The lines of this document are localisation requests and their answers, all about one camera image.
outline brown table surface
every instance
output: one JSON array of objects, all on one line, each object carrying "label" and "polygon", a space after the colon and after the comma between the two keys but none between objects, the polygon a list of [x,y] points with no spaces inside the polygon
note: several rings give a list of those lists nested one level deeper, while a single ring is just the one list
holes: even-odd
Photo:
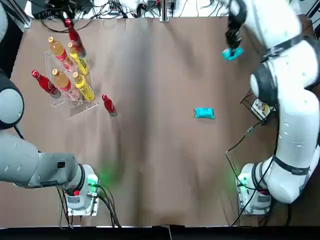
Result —
[{"label": "brown table surface", "polygon": [[[76,27],[87,22],[79,20]],[[60,22],[48,25],[63,29]],[[235,178],[225,151],[257,122],[240,101],[260,57],[242,31],[243,55],[225,61],[226,29],[226,17],[173,18],[165,24],[157,18],[92,21],[79,34],[99,106],[69,118],[70,109],[51,107],[50,97],[31,76],[33,69],[46,73],[48,37],[66,47],[69,36],[33,21],[23,34],[11,77],[24,96],[19,124],[24,138],[42,152],[73,153],[101,176],[109,172],[102,180],[113,192],[124,226],[232,223],[237,217]],[[104,109],[103,93],[114,101],[117,118]],[[199,107],[214,108],[216,118],[194,118]],[[257,127],[230,154],[238,172],[272,154],[275,122]],[[30,190],[0,182],[0,189],[0,227],[58,225],[55,188]],[[257,217],[242,217],[241,224],[257,225]],[[107,208],[100,204],[98,216],[84,217],[82,225],[110,225]]]}]

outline green light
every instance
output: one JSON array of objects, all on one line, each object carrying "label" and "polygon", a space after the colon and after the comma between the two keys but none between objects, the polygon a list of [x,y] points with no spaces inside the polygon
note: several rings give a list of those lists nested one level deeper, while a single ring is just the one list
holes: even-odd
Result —
[{"label": "green light", "polygon": [[90,186],[98,185],[98,177],[95,174],[89,174],[89,176],[88,176],[88,184]]}]

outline blue sponge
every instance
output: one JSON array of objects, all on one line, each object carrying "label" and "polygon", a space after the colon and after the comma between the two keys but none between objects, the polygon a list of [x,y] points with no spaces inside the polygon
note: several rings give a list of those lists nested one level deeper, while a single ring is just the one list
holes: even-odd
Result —
[{"label": "blue sponge", "polygon": [[221,55],[223,56],[223,58],[227,61],[232,61],[234,59],[236,59],[237,57],[239,57],[241,54],[244,53],[244,50],[242,49],[242,47],[237,47],[236,50],[234,51],[233,56],[230,55],[231,53],[231,48],[227,48],[226,50],[224,50]]}]

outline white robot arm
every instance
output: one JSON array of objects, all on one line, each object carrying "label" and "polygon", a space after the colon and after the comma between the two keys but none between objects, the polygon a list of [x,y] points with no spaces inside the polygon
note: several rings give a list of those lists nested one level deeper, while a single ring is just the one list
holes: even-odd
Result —
[{"label": "white robot arm", "polygon": [[241,182],[237,181],[244,214],[265,214],[271,196],[291,204],[318,165],[319,101],[305,88],[319,82],[320,46],[315,39],[303,38],[301,23],[284,0],[221,2],[230,7],[231,22],[235,23],[229,25],[236,26],[228,31],[233,35],[227,34],[230,48],[239,42],[238,30],[244,24],[267,49],[250,85],[260,100],[278,105],[277,148],[269,159],[246,164],[238,176]]}]

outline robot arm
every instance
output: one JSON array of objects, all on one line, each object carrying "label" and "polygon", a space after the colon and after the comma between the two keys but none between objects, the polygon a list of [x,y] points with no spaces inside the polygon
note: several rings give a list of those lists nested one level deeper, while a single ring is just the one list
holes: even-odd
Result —
[{"label": "robot arm", "polygon": [[78,164],[68,153],[39,152],[30,142],[7,133],[24,112],[18,88],[0,71],[0,181],[23,188],[62,188],[67,194],[70,215],[95,216],[99,180],[92,167]]},{"label": "robot arm", "polygon": [[265,46],[264,60],[251,75],[250,85],[260,100],[270,106],[278,105],[279,133],[274,155],[256,164],[246,164],[238,176],[247,187],[262,191],[237,183],[244,213],[264,214],[269,210],[271,196],[291,204],[318,164],[319,101],[305,88],[319,82],[320,46],[315,39],[302,37],[298,17],[283,0],[221,2],[230,8],[229,22],[246,25]]}]

